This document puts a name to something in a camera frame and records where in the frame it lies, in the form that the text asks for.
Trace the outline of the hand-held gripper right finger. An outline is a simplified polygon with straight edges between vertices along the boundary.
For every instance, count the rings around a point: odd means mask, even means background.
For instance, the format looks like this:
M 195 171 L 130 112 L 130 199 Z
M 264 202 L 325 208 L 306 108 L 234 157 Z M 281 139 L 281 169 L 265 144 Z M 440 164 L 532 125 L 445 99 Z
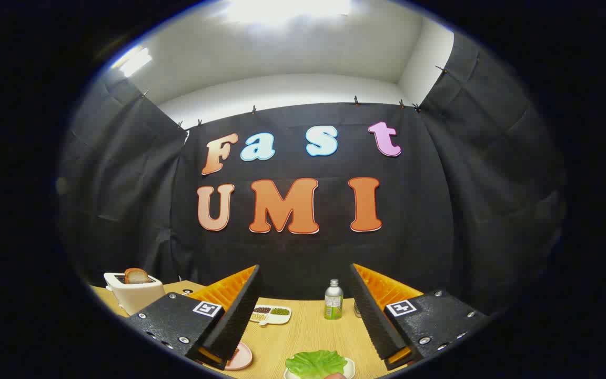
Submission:
M 491 321 L 446 290 L 423 293 L 358 264 L 349 269 L 363 324 L 388 370 L 433 359 Z

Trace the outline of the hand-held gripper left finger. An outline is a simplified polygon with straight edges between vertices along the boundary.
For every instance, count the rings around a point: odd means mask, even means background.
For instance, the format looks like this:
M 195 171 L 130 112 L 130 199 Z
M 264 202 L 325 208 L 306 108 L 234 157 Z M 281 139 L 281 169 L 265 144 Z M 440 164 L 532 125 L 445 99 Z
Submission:
M 261 288 L 261 270 L 254 265 L 190 294 L 164 294 L 124 321 L 173 354 L 223 370 L 233 359 Z

